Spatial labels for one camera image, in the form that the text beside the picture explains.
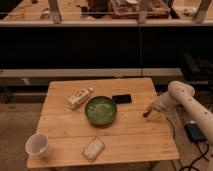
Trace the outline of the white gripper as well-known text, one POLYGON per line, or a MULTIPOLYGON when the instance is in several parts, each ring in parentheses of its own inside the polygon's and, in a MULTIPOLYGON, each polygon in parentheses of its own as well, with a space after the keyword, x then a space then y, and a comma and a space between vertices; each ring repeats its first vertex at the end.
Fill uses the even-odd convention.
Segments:
POLYGON ((172 97, 169 95, 168 92, 159 95, 154 101, 153 109, 156 111, 152 111, 147 117, 147 120, 151 122, 161 122, 164 119, 164 114, 161 112, 167 111, 173 106, 174 100, 172 99, 172 97))

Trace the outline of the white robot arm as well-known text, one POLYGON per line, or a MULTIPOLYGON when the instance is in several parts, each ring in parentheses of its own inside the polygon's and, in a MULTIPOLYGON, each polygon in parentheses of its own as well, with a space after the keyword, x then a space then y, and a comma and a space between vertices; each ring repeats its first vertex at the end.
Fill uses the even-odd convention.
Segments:
POLYGON ((186 83, 172 81, 165 93, 156 97, 149 105, 149 110, 164 112, 168 109, 182 105, 195 120, 208 141, 213 144, 213 113, 199 103, 195 98, 195 89, 186 83))

